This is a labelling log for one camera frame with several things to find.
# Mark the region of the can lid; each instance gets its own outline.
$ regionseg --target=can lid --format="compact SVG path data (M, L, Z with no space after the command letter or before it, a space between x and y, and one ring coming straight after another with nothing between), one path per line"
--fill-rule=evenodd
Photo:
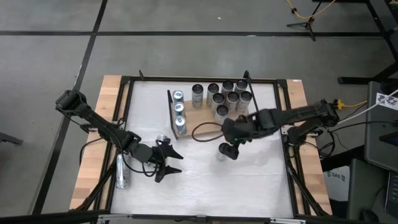
M245 80L238 80L236 82L236 86L242 89L246 89L246 87L248 87L248 83Z
M243 92L241 93L241 98L242 98L242 100L244 100L244 101L249 101L249 100L251 100L252 95L251 95L251 93L250 93L249 91L243 91Z
M176 104L174 104L174 109L176 111L183 111L184 110L184 104L181 102L178 102Z
M175 119L175 124L177 126L183 126L185 124L185 118L183 116L177 116Z
M222 95L221 93L214 94L213 101L216 103L222 103L224 101L224 95Z
M232 90L232 89L234 88L234 83L231 82L231 81L229 81L229 80L224 81L224 82L223 82L223 87L224 87L224 89L226 89L226 90Z
M217 84L215 83L210 83L210 85L207 87L207 90L210 93L218 93L218 90L220 90L220 88L218 87Z
M175 91L173 92L173 97L174 97L174 98L179 99L179 98L182 98L182 96L183 96L183 93L182 93L181 90L175 90Z
M228 93L229 101L236 102L239 99L239 95L235 92Z
M218 106L217 114L220 116L226 116L228 114L228 108L224 105Z
M194 86L192 87L192 92L196 94L203 93L203 86L201 84L194 84Z

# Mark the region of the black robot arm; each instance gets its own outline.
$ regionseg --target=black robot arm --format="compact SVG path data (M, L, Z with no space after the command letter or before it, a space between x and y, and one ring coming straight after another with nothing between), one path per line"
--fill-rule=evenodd
M176 159L183 159L183 157L174 151L173 147L169 145L170 142L165 142L161 146L149 147L141 144L141 138L131 131L119 129L117 126L106 121L100 115L95 113L86 103L84 94L76 90L67 90L55 102L55 109L67 117L79 116L92 126L98 128L99 135L108 142L113 143L120 152L130 154L140 162L151 162L158 165L159 170L156 173L155 181L160 182L167 174L181 172L170 166L166 166L166 158L173 157Z

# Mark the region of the metal bracket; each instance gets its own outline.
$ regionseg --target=metal bracket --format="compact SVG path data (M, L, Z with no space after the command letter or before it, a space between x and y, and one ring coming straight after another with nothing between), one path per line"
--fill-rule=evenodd
M279 224L305 224L305 220L295 220L291 218L271 218L271 223Z
M289 130L289 128L291 128L291 127L294 127L294 126L285 125L285 126L281 127L280 130L282 131L282 135L287 135L287 130ZM318 137L319 135L321 135L322 132L323 131L319 131L319 132L313 131L313 132L310 132L307 136L315 138L315 137Z

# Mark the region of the yellow cable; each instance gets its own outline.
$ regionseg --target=yellow cable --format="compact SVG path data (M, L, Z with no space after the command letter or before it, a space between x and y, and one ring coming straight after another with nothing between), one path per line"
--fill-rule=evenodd
M362 101L362 102L360 102L360 103L357 103L357 104L355 104L355 105L344 105L344 104L343 104L343 107L349 107L349 108L352 108L352 107L361 106L361 105L362 105L362 104L364 104L364 103L367 103L367 101L365 100L365 101Z
M293 7L292 3L290 2L290 0L286 0L286 1L287 1L288 4L290 5L290 9L293 9L294 7ZM315 16L321 14L325 9L327 9L329 6L331 6L335 1L336 1L336 0L333 0L331 3L329 3L329 5L327 5L327 6L324 7L321 11L315 13L315 14L312 15L312 16L300 16L296 11L294 11L294 13L296 14L297 17L299 17L299 18L301 18L301 19L309 19L309 18L311 18L311 17L315 17Z

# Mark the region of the table leg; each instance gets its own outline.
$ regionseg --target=table leg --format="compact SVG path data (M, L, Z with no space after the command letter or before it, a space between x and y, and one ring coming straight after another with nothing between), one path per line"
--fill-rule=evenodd
M364 148L365 146L358 146L349 151L342 152L340 154L330 156L321 160L322 171L330 171L342 166L348 166L351 164L352 159L364 160Z
M11 142L13 144L22 144L22 140L9 136L8 134L0 133L0 142Z

